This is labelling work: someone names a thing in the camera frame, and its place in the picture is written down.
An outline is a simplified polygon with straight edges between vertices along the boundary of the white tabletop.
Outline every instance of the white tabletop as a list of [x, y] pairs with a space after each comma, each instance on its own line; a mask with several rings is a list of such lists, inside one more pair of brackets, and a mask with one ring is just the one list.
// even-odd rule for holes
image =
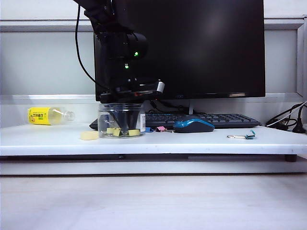
[[1, 156], [74, 154], [307, 154], [307, 135], [258, 126], [256, 138], [230, 139], [250, 128], [215, 129], [209, 133], [146, 133], [138, 138], [80, 139], [87, 124], [66, 126], [24, 125], [1, 129]]

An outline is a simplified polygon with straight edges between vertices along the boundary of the computer mouse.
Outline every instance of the computer mouse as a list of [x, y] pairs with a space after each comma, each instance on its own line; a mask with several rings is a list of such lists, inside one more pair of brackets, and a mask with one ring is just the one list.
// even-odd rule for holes
[[173, 124], [173, 128], [178, 133], [202, 133], [212, 132], [214, 125], [196, 115], [181, 117]]

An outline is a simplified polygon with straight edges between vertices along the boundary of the label on container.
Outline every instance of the label on container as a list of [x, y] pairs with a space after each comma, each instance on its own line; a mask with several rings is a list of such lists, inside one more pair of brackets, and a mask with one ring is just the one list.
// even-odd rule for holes
[[140, 123], [141, 123], [141, 132], [145, 132], [146, 130], [146, 116], [145, 114], [140, 114]]
[[28, 110], [28, 120], [31, 124], [50, 125], [48, 120], [50, 107], [33, 107]]

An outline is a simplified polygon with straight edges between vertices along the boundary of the black monitor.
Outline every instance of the black monitor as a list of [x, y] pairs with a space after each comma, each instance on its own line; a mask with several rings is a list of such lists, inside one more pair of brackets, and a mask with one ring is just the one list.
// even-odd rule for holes
[[122, 0], [147, 55], [136, 77], [165, 83], [162, 99], [265, 96], [262, 0]]

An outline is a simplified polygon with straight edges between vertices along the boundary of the yellow sponge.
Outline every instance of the yellow sponge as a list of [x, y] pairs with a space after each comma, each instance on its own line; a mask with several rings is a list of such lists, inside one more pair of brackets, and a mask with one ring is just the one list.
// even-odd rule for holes
[[128, 135], [130, 137], [133, 137], [133, 136], [138, 136], [140, 134], [140, 130], [139, 129], [131, 129], [131, 130], [128, 130]]
[[113, 134], [114, 128], [106, 128], [106, 133], [107, 134]]
[[95, 140], [98, 138], [98, 131], [84, 131], [81, 133], [82, 140]]
[[120, 136], [120, 128], [114, 128], [113, 135], [116, 136], [116, 137], [119, 137]]

